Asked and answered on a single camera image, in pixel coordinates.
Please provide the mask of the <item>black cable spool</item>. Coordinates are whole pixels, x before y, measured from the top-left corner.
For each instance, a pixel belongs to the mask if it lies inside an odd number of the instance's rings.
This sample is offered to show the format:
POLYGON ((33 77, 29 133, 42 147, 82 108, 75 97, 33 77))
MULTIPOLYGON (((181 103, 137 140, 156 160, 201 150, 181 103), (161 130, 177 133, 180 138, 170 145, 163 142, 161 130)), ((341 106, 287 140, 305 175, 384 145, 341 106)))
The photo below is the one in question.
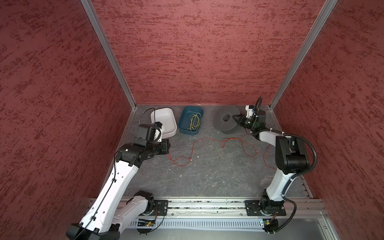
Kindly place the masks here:
POLYGON ((214 127, 223 134, 229 135, 237 132, 241 126, 233 118, 234 115, 239 115, 240 110, 236 106, 221 107, 214 116, 214 127))

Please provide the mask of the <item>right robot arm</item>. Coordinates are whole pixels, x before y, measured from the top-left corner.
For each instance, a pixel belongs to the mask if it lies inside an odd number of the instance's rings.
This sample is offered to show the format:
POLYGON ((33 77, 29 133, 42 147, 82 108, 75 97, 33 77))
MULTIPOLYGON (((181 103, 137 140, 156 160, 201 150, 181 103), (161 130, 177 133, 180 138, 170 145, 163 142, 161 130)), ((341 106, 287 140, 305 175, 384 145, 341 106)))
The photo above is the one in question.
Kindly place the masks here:
POLYGON ((271 184, 264 190, 258 206, 254 207, 257 215, 271 216, 278 214, 287 200, 286 192, 296 177, 310 169, 310 161, 305 141, 293 135, 287 135, 274 129, 267 129, 261 116, 253 114, 232 115, 232 119, 261 142, 275 147, 277 171, 271 184))

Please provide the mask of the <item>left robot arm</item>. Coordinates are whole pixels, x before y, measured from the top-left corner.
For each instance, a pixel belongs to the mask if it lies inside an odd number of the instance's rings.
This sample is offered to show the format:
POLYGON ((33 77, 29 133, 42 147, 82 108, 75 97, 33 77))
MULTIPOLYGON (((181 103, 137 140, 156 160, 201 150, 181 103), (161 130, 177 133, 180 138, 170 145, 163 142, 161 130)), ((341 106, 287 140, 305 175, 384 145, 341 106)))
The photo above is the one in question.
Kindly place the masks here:
POLYGON ((145 160, 168 155, 170 141, 163 139, 161 122, 141 124, 134 141, 119 148, 111 174, 96 201, 80 223, 66 232, 70 240, 118 240, 123 231, 140 215, 158 215, 154 195, 138 191, 126 204, 117 207, 126 188, 145 160))

